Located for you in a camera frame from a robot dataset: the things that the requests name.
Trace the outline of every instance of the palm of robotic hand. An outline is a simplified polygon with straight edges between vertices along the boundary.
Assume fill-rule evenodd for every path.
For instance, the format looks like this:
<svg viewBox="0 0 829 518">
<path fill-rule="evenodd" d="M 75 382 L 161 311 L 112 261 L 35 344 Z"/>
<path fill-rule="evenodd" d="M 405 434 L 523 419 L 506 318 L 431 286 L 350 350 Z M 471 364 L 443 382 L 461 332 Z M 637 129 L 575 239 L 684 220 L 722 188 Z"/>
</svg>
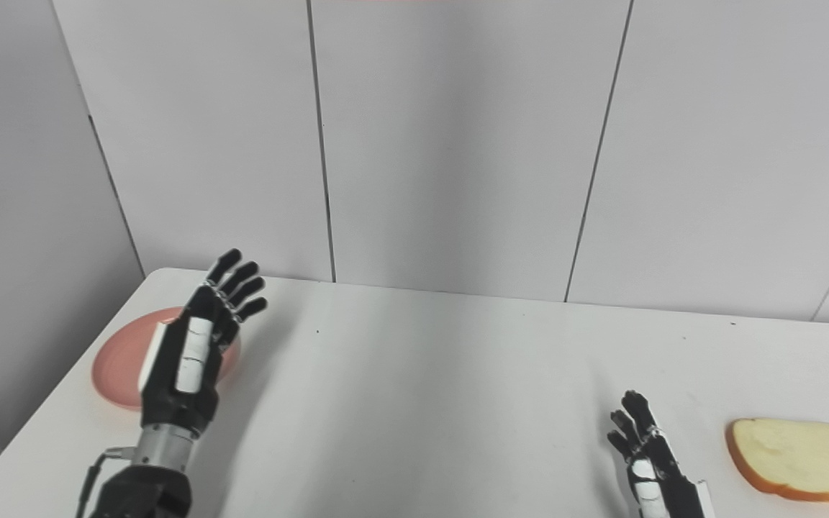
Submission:
<svg viewBox="0 0 829 518">
<path fill-rule="evenodd" d="M 707 492 L 700 495 L 697 484 L 680 471 L 648 400 L 636 391 L 626 391 L 622 407 L 625 412 L 610 414 L 619 432 L 612 430 L 606 437 L 625 459 L 629 486 L 642 518 L 714 518 Z"/>
</svg>

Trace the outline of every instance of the slice of bread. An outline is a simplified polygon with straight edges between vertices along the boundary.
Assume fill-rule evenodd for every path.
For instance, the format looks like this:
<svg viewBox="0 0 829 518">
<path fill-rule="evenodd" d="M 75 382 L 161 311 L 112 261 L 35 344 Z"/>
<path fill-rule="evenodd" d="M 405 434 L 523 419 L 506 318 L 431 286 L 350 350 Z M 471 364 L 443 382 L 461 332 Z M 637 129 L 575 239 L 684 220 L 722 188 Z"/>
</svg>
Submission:
<svg viewBox="0 0 829 518">
<path fill-rule="evenodd" d="M 734 465 L 754 488 L 800 501 L 829 501 L 829 424 L 739 419 L 728 427 Z"/>
</svg>

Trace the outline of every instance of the wall seam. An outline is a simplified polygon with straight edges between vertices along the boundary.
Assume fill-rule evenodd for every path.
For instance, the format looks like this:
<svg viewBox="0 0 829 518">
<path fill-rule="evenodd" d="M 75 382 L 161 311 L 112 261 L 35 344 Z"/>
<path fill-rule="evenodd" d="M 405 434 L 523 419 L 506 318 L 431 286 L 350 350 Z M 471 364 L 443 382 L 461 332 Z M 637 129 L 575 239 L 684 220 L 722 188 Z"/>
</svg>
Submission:
<svg viewBox="0 0 829 518">
<path fill-rule="evenodd" d="M 571 292 L 571 282 L 575 278 L 575 266 L 578 265 L 578 254 L 581 248 L 581 239 L 584 237 L 584 228 L 586 226 L 586 216 L 590 207 L 590 196 L 593 193 L 593 184 L 597 177 L 597 166 L 599 165 L 599 152 L 603 148 L 603 135 L 606 135 L 606 124 L 610 118 L 610 109 L 612 108 L 612 95 L 616 92 L 616 80 L 619 78 L 619 66 L 622 65 L 622 51 L 625 50 L 625 37 L 629 33 L 629 22 L 632 21 L 632 7 L 635 6 L 635 0 L 629 0 L 629 9 L 625 13 L 625 25 L 622 26 L 622 39 L 619 40 L 619 53 L 616 55 L 616 66 L 612 72 L 612 83 L 610 85 L 610 94 L 606 98 L 606 109 L 603 112 L 603 125 L 599 129 L 599 140 L 597 141 L 597 151 L 593 158 L 593 168 L 590 171 L 590 182 L 588 183 L 588 191 L 584 200 L 584 210 L 581 213 L 581 222 L 578 226 L 578 239 L 575 242 L 575 253 L 571 259 L 571 268 L 568 272 L 568 282 L 565 287 L 565 299 L 568 301 L 568 295 Z"/>
</svg>

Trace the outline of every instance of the robotic hand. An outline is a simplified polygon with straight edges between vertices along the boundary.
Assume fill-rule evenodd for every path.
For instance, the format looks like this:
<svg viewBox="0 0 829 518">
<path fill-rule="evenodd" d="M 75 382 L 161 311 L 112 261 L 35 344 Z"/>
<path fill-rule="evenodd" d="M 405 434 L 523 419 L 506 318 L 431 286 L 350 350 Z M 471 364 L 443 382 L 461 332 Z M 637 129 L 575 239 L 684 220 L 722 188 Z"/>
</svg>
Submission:
<svg viewBox="0 0 829 518">
<path fill-rule="evenodd" d="M 217 259 L 181 315 L 159 325 L 142 367 L 142 433 L 134 448 L 112 448 L 89 469 L 78 515 L 105 457 L 131 458 L 131 465 L 101 488 L 92 518 L 184 518 L 191 508 L 191 486 L 184 470 L 195 440 L 217 410 L 216 390 L 223 351 L 240 324 L 267 307 L 266 299 L 247 298 L 264 287 L 258 265 L 245 263 L 232 249 Z"/>
<path fill-rule="evenodd" d="M 682 474 L 664 432 L 655 423 L 648 400 L 626 391 L 622 410 L 610 414 L 621 432 L 606 437 L 625 459 L 626 475 L 642 518 L 715 518 L 704 481 Z"/>
</svg>

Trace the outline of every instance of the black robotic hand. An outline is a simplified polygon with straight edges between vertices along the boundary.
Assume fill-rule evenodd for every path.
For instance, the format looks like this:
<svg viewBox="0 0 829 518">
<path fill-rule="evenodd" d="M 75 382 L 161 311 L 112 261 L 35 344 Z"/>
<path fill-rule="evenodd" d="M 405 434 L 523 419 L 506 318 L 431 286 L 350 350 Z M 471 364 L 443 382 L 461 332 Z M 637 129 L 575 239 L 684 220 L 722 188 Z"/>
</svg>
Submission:
<svg viewBox="0 0 829 518">
<path fill-rule="evenodd" d="M 85 503 L 105 458 L 131 460 L 101 488 L 94 518 L 184 518 L 191 508 L 188 459 L 195 440 L 216 414 L 217 377 L 223 351 L 241 322 L 267 307 L 249 297 L 264 287 L 254 262 L 227 272 L 241 260 L 239 250 L 225 253 L 210 269 L 181 314 L 155 331 L 155 354 L 148 355 L 142 386 L 142 432 L 130 448 L 109 448 L 89 469 L 76 516 Z"/>
<path fill-rule="evenodd" d="M 213 420 L 223 352 L 241 322 L 267 307 L 263 297 L 246 302 L 264 287 L 257 263 L 244 263 L 223 282 L 240 260 L 237 249 L 220 256 L 181 315 L 165 328 L 142 388 L 142 427 L 173 424 L 191 430 L 196 438 Z"/>
<path fill-rule="evenodd" d="M 607 439 L 625 459 L 626 475 L 642 518 L 714 518 L 707 492 L 700 495 L 697 485 L 680 471 L 648 400 L 636 391 L 626 391 L 622 407 L 625 412 L 610 414 L 621 432 L 612 430 Z"/>
</svg>

